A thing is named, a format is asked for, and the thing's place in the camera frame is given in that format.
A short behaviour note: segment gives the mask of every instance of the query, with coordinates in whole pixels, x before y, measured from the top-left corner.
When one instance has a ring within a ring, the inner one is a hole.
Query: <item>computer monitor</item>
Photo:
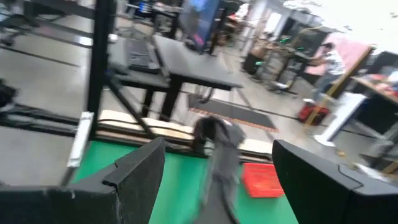
[[[185,0],[179,22],[194,43],[195,49],[202,52],[206,47],[213,22],[220,7],[220,0]]]

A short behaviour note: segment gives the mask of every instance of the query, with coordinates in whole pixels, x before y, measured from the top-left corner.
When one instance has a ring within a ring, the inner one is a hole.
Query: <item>green surface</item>
[[[93,142],[86,152],[76,179],[95,173],[134,147]],[[150,224],[186,224],[198,211],[206,159],[166,154],[164,174]],[[241,184],[235,214],[242,224],[295,224],[293,211],[286,199],[251,198]]]

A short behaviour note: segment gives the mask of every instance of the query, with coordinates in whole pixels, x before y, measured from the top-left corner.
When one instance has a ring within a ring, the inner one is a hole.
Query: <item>person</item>
[[[323,47],[321,56],[312,58],[309,64],[312,66],[326,65],[326,71],[315,84],[313,98],[304,99],[305,102],[318,102],[327,86],[346,72],[344,61],[335,49],[335,45],[328,42],[322,44],[321,47]]]

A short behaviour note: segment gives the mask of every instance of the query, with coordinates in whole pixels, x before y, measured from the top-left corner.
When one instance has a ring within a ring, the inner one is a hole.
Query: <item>red basket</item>
[[[243,183],[251,197],[280,197],[284,194],[271,164],[243,164]]]

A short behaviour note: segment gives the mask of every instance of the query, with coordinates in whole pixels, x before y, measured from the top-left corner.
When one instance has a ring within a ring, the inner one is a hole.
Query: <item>keyboard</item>
[[[154,49],[145,40],[126,39],[127,64],[130,70],[158,74],[160,66]]]

